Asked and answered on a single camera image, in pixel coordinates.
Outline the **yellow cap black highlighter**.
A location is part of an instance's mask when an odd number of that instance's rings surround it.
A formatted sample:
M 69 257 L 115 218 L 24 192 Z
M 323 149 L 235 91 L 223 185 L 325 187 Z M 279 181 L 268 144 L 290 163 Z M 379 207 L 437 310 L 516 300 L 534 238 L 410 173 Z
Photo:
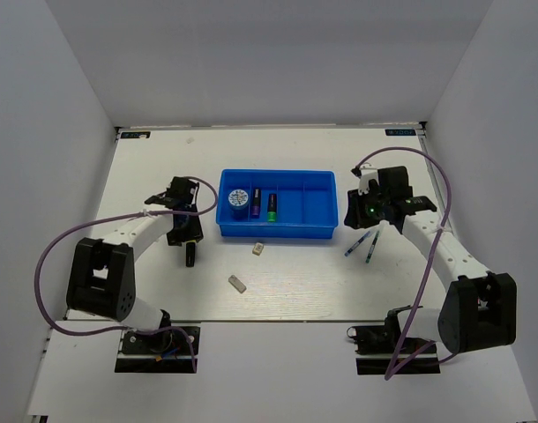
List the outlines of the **yellow cap black highlighter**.
M 185 266 L 192 268 L 195 265 L 197 254 L 197 243 L 195 241 L 188 241 L 185 243 Z

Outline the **blue pen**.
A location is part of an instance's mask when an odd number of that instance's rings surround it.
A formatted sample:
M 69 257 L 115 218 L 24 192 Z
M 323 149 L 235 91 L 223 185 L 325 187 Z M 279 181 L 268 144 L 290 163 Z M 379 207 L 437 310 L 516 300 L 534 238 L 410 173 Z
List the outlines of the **blue pen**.
M 372 234 L 372 231 L 367 231 L 365 232 L 360 238 L 358 238 L 358 240 L 352 245 L 350 246 L 347 251 L 344 253 L 344 256 L 345 257 L 348 257 L 350 256 L 356 249 L 358 249 L 358 247 L 364 242 L 366 241 Z

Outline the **green pen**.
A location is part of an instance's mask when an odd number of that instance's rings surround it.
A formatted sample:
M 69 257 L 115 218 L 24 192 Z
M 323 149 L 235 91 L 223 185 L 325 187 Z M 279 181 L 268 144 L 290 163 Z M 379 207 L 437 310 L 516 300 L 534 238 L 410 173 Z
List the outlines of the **green pen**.
M 375 232 L 375 235 L 374 235 L 374 237 L 373 237 L 373 240 L 372 240 L 372 242 L 371 242 L 371 244 L 370 244 L 370 249 L 369 249 L 368 254 L 367 254 L 366 258 L 365 258 L 365 263 L 366 263 L 366 264 L 369 264 L 370 261 L 371 261 L 371 258 L 372 258 L 373 254 L 374 254 L 374 250 L 375 250 L 375 248 L 376 248 L 376 246 L 377 246 L 377 242 L 378 242 L 378 239 L 379 239 L 380 234 L 381 234 L 381 231 L 380 231 L 380 230 L 377 230 L 377 231 Z

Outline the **blue round tape container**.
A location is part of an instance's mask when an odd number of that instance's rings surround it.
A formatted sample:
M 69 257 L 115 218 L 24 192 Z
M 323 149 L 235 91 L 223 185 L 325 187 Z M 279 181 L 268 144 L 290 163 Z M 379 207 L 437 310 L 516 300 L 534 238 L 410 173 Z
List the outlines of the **blue round tape container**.
M 228 193 L 228 207 L 232 219 L 247 219 L 250 209 L 250 192 L 246 189 L 231 190 Z

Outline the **grey eraser block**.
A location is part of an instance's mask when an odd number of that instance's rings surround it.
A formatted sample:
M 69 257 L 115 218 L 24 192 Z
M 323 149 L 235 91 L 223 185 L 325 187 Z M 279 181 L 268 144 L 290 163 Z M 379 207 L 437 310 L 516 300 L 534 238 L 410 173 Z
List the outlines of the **grey eraser block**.
M 239 293 L 244 293 L 247 289 L 246 285 L 235 275 L 228 278 L 228 283 L 235 288 Z

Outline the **purple cap highlighter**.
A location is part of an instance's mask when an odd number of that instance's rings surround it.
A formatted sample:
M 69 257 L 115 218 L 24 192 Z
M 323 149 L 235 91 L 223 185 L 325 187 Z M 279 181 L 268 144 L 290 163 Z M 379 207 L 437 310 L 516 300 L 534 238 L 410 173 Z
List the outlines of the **purple cap highlighter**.
M 262 203 L 262 190 L 260 188 L 254 188 L 252 191 L 252 199 L 250 205 L 250 216 L 253 219 L 258 219 L 261 212 Z

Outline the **green cap black highlighter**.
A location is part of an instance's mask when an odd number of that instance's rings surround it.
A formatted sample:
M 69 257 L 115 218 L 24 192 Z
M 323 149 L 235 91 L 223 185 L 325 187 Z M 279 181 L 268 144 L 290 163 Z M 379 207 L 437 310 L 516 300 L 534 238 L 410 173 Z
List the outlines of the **green cap black highlighter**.
M 269 223 L 275 223 L 277 221 L 278 211 L 278 198 L 276 193 L 271 193 L 267 202 L 267 214 L 266 218 Z

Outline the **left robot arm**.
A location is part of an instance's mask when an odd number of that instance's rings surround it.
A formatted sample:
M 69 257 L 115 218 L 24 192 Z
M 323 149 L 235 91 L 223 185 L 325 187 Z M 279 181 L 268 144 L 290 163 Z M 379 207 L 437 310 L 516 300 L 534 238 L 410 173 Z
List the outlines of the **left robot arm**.
M 136 293 L 135 264 L 161 237 L 169 246 L 185 248 L 185 266 L 195 264 L 197 244 L 204 238 L 196 197 L 199 183 L 174 177 L 146 205 L 159 205 L 167 214 L 146 214 L 129 219 L 100 239 L 78 242 L 66 294 L 71 309 L 116 321 L 143 331 L 143 341 L 153 351 L 168 349 L 173 341 L 168 313 L 141 300 Z

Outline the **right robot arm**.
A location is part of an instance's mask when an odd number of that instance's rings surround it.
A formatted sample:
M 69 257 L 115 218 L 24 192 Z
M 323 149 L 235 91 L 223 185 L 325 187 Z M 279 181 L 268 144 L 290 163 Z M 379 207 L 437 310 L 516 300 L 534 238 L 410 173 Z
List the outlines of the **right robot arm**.
M 359 186 L 347 193 L 346 226 L 363 229 L 387 222 L 432 262 L 445 289 L 440 308 L 406 306 L 388 312 L 383 340 L 406 351 L 416 339 L 441 343 L 450 353 L 468 353 L 516 340 L 517 285 L 473 258 L 442 230 L 437 207 L 415 196 L 405 167 L 357 171 Z

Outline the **blue divided plastic bin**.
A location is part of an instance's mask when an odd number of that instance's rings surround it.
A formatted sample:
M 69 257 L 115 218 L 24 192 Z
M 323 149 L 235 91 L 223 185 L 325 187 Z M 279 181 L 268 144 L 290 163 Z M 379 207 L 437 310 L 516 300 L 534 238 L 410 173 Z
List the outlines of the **blue divided plastic bin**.
M 233 189 L 262 190 L 258 219 L 230 217 L 228 193 Z M 271 193 L 278 198 L 277 221 L 266 218 Z M 216 223 L 224 237 L 330 239 L 338 225 L 335 175 L 331 171 L 225 169 L 221 172 Z

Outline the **beige eraser block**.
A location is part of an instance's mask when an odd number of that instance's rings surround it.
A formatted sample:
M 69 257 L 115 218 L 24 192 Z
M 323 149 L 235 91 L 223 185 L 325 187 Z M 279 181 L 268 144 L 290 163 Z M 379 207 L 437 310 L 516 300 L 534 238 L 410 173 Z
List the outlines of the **beige eraser block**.
M 252 253 L 256 256 L 260 256 L 263 252 L 263 249 L 264 249 L 264 244 L 257 242 L 252 249 Z

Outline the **corner label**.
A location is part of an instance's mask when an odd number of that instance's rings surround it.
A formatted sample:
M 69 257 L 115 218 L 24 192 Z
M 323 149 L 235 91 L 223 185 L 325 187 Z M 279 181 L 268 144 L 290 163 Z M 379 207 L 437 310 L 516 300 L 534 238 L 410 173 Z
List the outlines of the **corner label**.
M 385 134 L 388 137 L 415 137 L 414 129 L 385 129 Z
M 150 136 L 150 131 L 123 131 L 120 134 L 121 139 L 147 139 Z

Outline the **left corner label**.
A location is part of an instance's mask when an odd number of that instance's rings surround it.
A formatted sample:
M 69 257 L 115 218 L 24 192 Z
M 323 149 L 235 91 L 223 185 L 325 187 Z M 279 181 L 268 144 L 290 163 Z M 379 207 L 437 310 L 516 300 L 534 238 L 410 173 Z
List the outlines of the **left corner label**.
M 150 131 L 123 131 L 120 134 L 121 139 L 147 139 L 150 136 Z

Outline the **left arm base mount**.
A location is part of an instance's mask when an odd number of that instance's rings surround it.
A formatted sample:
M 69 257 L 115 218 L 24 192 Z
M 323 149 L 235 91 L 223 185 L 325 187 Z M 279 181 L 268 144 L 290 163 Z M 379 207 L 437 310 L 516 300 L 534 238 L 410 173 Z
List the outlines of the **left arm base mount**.
M 193 374 L 198 364 L 201 328 L 182 326 L 191 341 L 188 345 L 181 331 L 172 330 L 153 336 L 125 332 L 118 347 L 117 374 Z

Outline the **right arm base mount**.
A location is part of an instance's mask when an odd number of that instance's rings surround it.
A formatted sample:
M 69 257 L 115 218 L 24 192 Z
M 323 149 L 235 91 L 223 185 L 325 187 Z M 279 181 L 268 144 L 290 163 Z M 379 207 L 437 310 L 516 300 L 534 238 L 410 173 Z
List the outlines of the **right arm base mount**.
M 358 375 L 384 375 L 395 344 L 387 339 L 383 325 L 351 326 L 347 338 L 355 344 L 355 365 Z M 437 347 L 430 346 L 397 375 L 436 375 L 440 373 Z

